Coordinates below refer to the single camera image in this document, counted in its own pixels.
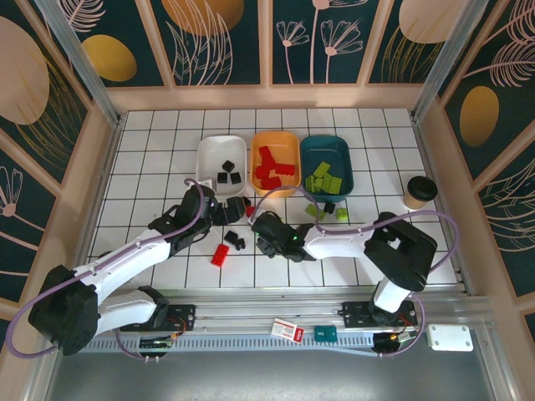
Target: white electrical box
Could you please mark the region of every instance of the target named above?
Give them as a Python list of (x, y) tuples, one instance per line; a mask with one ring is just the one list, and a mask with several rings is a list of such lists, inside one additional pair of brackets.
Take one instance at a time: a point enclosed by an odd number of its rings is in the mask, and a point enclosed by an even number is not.
[(470, 329), (461, 324), (427, 325), (427, 341), (435, 351), (470, 352), (474, 349)]

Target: orange tray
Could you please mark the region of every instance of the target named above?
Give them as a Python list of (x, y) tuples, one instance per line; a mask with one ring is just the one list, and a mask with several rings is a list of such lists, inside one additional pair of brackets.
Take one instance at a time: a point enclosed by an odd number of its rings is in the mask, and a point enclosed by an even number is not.
[[(299, 154), (298, 137), (287, 131), (264, 131), (252, 137), (251, 143), (251, 169), (250, 177), (252, 187), (260, 196), (266, 195), (269, 190), (263, 190), (260, 186), (260, 180), (254, 175), (255, 169), (262, 163), (260, 152), (263, 146), (269, 146), (269, 150), (277, 163), (285, 165), (295, 165), (295, 175), (278, 175), (283, 185), (300, 186), (301, 185), (301, 157)], [(271, 194), (269, 197), (286, 198), (295, 193), (295, 190), (280, 190)]]

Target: teal tray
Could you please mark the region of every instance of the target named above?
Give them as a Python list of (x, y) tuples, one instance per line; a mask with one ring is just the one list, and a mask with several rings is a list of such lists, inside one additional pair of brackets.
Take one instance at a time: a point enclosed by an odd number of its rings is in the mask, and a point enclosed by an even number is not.
[(301, 183), (324, 161), (331, 165), (329, 174), (342, 179), (342, 188), (339, 195), (330, 195), (327, 192), (310, 194), (317, 202), (339, 203), (353, 190), (353, 171), (349, 147), (345, 140), (332, 135), (309, 136), (301, 141)]

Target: green block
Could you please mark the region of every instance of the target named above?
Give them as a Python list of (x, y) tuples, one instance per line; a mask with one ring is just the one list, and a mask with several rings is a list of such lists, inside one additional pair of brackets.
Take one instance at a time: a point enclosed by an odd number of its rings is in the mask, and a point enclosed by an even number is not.
[(304, 181), (304, 187), (305, 189), (313, 194), (315, 192), (314, 190), (314, 177), (309, 175), (307, 179)]
[(348, 210), (340, 207), (336, 210), (336, 220), (338, 223), (347, 223), (349, 221)]
[[(312, 203), (307, 206), (307, 208), (304, 210), (307, 214), (311, 215), (314, 219), (318, 215), (318, 212), (316, 210), (316, 206), (314, 206)], [(323, 220), (325, 218), (325, 212), (319, 211), (319, 221)]]
[(338, 341), (336, 326), (315, 326), (314, 341), (316, 343), (336, 343)]
[(327, 172), (328, 169), (330, 169), (330, 167), (331, 165), (329, 163), (325, 163), (324, 161), (322, 161), (316, 171), (314, 171), (314, 177), (323, 178), (324, 174)]
[(321, 185), (324, 183), (324, 179), (323, 178), (317, 178), (314, 180), (314, 189), (316, 190), (316, 192), (320, 192), (321, 191)]
[(325, 173), (323, 180), (324, 182), (321, 185), (321, 189), (324, 190), (325, 192), (329, 192), (331, 188), (331, 181), (333, 180), (333, 176), (329, 173)]
[(333, 177), (333, 179), (331, 180), (331, 186), (329, 188), (329, 194), (337, 195), (340, 193), (341, 188), (342, 188), (342, 179), (338, 177)]

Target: green cube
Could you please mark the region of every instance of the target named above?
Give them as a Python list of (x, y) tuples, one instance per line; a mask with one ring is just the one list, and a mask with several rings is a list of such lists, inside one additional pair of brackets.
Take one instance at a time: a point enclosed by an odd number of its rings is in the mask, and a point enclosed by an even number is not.
[(324, 179), (323, 178), (317, 178), (314, 180), (314, 189), (316, 190), (316, 192), (320, 192), (321, 191), (321, 185), (324, 183)]
[(331, 180), (331, 186), (329, 188), (329, 194), (338, 195), (342, 189), (342, 179), (338, 177), (333, 177)]
[[(314, 206), (312, 203), (307, 206), (307, 208), (304, 210), (307, 214), (311, 215), (314, 219), (318, 215), (318, 210), (316, 209), (316, 206)], [(323, 220), (325, 218), (325, 212), (319, 211), (319, 221)]]
[(315, 192), (314, 190), (314, 177), (309, 175), (307, 179), (304, 181), (304, 187), (305, 189), (313, 194)]
[(325, 173), (324, 174), (324, 177), (323, 177), (323, 184), (321, 185), (321, 189), (324, 190), (325, 192), (328, 192), (329, 193), (329, 190), (331, 188), (331, 181), (333, 179), (333, 176), (329, 173)]
[(324, 161), (322, 161), (316, 171), (314, 171), (314, 177), (323, 178), (327, 170), (330, 169), (330, 167), (331, 165), (329, 163), (325, 163)]
[(349, 214), (346, 208), (340, 207), (336, 210), (336, 221), (338, 223), (347, 223), (349, 221)]

